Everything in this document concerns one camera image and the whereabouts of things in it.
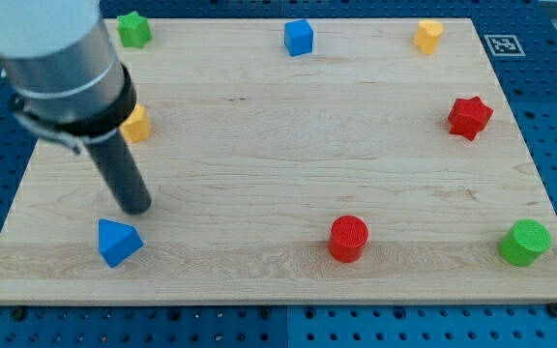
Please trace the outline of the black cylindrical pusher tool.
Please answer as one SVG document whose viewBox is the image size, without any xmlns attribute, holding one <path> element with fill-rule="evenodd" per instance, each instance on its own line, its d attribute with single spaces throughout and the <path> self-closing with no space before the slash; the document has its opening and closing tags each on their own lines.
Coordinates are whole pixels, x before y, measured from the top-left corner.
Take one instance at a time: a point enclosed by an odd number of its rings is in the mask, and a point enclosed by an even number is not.
<svg viewBox="0 0 557 348">
<path fill-rule="evenodd" d="M 120 209 L 128 215 L 146 212 L 152 197 L 120 131 L 88 138 L 84 146 Z"/>
</svg>

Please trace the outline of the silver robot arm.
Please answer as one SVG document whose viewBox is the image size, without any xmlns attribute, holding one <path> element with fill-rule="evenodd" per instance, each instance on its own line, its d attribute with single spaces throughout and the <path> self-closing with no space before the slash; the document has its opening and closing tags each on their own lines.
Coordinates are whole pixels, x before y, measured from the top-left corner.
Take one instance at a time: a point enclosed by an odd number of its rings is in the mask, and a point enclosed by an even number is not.
<svg viewBox="0 0 557 348">
<path fill-rule="evenodd" d="M 136 92 L 99 2 L 0 0 L 0 66 L 23 127 L 86 149 L 125 213 L 148 210 L 152 198 L 119 131 Z"/>
</svg>

